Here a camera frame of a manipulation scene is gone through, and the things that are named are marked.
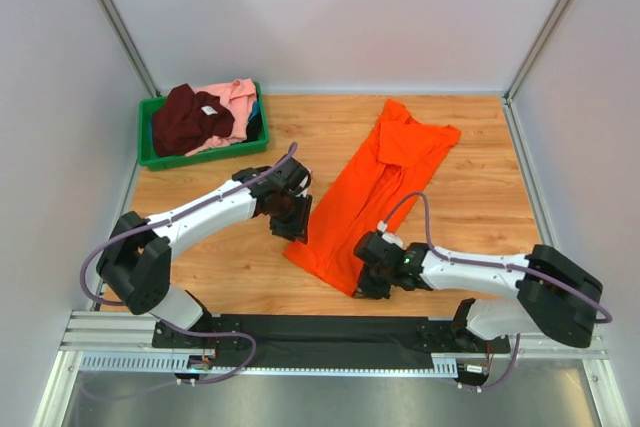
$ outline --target pink garment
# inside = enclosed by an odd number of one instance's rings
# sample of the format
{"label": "pink garment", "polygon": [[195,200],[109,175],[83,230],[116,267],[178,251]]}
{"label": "pink garment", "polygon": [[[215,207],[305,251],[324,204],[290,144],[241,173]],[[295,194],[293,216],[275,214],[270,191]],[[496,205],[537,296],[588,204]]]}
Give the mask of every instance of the pink garment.
{"label": "pink garment", "polygon": [[206,87],[193,89],[193,91],[195,93],[207,92],[208,94],[220,97],[220,105],[231,111],[234,121],[233,130],[229,137],[220,138],[214,135],[207,139],[200,147],[187,152],[185,154],[187,157],[203,150],[215,147],[226,147],[247,140],[247,124],[249,123],[253,103],[257,98],[256,86],[251,79],[238,79],[226,84],[207,85]]}

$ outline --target wooden tabletop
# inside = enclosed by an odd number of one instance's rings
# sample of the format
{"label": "wooden tabletop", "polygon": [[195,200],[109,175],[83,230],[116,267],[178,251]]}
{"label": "wooden tabletop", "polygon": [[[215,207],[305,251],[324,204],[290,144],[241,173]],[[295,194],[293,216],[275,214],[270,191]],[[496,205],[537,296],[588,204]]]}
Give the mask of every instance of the wooden tabletop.
{"label": "wooden tabletop", "polygon": [[[499,98],[393,98],[420,122],[451,124],[462,131],[426,188],[434,243],[487,254],[530,251],[538,234]],[[147,216],[180,206],[216,189],[240,169],[272,165],[292,141],[299,143],[296,159],[313,171],[311,193],[317,202],[367,137],[386,99],[266,96],[267,152],[160,172],[143,169],[131,208]],[[419,202],[398,234],[405,244],[424,240]],[[285,245],[270,234],[268,219],[261,216],[194,245],[173,263],[171,280],[215,313],[451,316],[460,300],[482,297],[394,288],[389,300],[349,298],[286,260]]]}

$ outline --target white wall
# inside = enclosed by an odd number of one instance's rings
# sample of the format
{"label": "white wall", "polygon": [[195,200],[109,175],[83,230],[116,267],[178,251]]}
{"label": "white wall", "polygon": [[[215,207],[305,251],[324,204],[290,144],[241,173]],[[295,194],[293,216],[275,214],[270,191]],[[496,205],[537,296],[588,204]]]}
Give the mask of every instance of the white wall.
{"label": "white wall", "polygon": [[161,89],[502,91],[555,0],[115,0]]}
{"label": "white wall", "polygon": [[640,425],[640,9],[575,0],[516,110],[560,247],[604,283],[602,329]]}
{"label": "white wall", "polygon": [[145,97],[96,0],[0,0],[0,411],[31,425]]}

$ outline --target red cloth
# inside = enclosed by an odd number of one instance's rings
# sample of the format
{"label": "red cloth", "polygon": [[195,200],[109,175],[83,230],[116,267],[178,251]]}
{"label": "red cloth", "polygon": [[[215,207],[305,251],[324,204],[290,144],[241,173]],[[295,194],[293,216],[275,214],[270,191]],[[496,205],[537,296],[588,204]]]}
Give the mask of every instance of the red cloth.
{"label": "red cloth", "polygon": [[[424,190],[460,138],[452,126],[424,125],[404,105],[387,101],[373,131],[311,213],[309,240],[284,256],[353,296],[362,261],[353,249],[407,194]],[[405,202],[389,222],[395,231],[415,203]]]}
{"label": "red cloth", "polygon": [[233,122],[219,97],[196,94],[182,84],[171,90],[162,108],[151,117],[153,148],[158,157],[184,155],[213,135],[228,137]]}

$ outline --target green plastic basket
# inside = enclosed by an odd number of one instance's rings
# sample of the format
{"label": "green plastic basket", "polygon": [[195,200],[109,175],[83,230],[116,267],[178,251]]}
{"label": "green plastic basket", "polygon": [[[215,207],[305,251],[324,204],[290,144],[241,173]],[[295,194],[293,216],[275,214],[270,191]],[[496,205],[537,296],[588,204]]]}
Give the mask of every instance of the green plastic basket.
{"label": "green plastic basket", "polygon": [[172,155],[169,157],[158,157],[153,148],[153,140],[151,139],[150,125],[151,116],[154,112],[160,110],[167,100],[166,97],[154,97],[140,102],[140,116],[138,125],[138,163],[149,170],[165,170],[174,167],[182,167],[184,165],[199,164],[200,162],[209,162],[211,160],[228,159],[230,157],[239,157],[241,155],[256,154],[267,150],[269,143],[269,128],[267,127],[267,116],[264,111],[264,102],[262,100],[262,91],[260,84],[256,85],[256,94],[258,96],[258,105],[262,114],[262,132],[258,135],[258,140],[254,142],[246,142],[240,144],[232,144],[228,147],[220,147],[218,149],[209,149],[198,152],[190,157],[184,155]]}

